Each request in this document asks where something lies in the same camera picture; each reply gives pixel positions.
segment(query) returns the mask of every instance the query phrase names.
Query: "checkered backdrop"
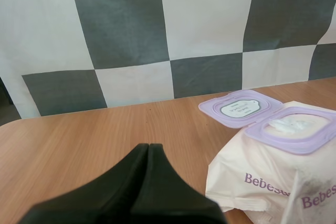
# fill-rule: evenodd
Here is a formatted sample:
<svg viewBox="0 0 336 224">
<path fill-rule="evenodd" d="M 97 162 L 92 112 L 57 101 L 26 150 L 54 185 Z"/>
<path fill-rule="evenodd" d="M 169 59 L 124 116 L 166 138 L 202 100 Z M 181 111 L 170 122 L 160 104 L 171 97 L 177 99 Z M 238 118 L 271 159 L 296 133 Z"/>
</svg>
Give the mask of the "checkered backdrop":
<svg viewBox="0 0 336 224">
<path fill-rule="evenodd" d="M 336 0 L 0 0 L 21 117 L 336 76 Z"/>
</svg>

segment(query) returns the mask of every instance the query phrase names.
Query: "wooden table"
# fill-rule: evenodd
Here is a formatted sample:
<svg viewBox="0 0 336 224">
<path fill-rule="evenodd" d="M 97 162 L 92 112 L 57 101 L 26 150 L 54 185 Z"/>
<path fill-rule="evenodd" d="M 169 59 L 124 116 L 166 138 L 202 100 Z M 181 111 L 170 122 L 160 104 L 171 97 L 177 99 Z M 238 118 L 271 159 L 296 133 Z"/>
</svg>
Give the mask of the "wooden table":
<svg viewBox="0 0 336 224">
<path fill-rule="evenodd" d="M 258 88 L 282 102 L 336 110 L 336 78 Z M 237 133 L 198 110 L 225 93 L 18 120 L 0 127 L 0 222 L 16 223 L 36 202 L 77 188 L 138 143 L 162 143 L 178 174 L 204 193 L 208 164 Z M 251 223 L 240 210 L 229 223 Z"/>
</svg>

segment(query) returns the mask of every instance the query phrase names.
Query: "wet wipes package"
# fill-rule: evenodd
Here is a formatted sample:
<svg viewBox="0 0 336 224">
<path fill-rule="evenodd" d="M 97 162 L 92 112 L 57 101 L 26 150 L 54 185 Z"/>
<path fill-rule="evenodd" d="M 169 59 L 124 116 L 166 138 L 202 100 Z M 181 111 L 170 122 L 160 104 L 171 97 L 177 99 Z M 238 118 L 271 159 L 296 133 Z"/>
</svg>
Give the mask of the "wet wipes package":
<svg viewBox="0 0 336 224">
<path fill-rule="evenodd" d="M 199 105 L 242 128 L 209 165 L 206 196 L 255 224 L 336 223 L 336 112 L 251 90 Z"/>
</svg>

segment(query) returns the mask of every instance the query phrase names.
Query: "purple plastic lid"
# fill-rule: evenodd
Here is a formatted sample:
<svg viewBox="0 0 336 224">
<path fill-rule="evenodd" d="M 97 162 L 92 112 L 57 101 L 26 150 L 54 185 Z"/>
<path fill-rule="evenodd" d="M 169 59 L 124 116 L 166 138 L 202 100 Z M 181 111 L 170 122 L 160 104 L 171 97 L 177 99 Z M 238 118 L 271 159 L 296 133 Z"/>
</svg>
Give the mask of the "purple plastic lid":
<svg viewBox="0 0 336 224">
<path fill-rule="evenodd" d="M 305 138 L 278 137 L 265 131 L 265 127 L 269 125 L 271 120 L 280 119 L 293 114 L 317 115 L 328 119 L 330 122 L 311 136 Z M 245 134 L 264 144 L 289 153 L 300 155 L 310 154 L 336 137 L 336 112 L 314 110 L 303 107 L 289 107 L 247 128 Z"/>
<path fill-rule="evenodd" d="M 289 107 L 271 97 L 252 90 L 241 90 L 224 97 L 201 103 L 198 107 L 205 114 L 231 128 L 250 125 L 245 134 L 255 140 L 293 154 L 310 154 L 336 137 L 336 112 L 320 111 L 304 107 Z M 285 138 L 265 131 L 271 120 L 293 114 L 321 116 L 329 123 L 309 137 Z"/>
<path fill-rule="evenodd" d="M 256 91 L 240 90 L 202 102 L 198 107 L 225 126 L 242 128 L 263 120 L 282 106 L 280 101 Z"/>
</svg>

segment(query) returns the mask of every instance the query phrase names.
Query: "black object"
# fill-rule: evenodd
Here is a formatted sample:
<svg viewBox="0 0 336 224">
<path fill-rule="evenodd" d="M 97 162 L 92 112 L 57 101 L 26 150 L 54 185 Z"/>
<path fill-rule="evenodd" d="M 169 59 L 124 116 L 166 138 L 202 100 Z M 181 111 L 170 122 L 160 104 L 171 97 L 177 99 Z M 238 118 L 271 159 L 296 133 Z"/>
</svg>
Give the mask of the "black object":
<svg viewBox="0 0 336 224">
<path fill-rule="evenodd" d="M 92 182 L 34 205 L 19 224 L 226 223 L 175 172 L 161 144 L 139 144 Z"/>
</svg>

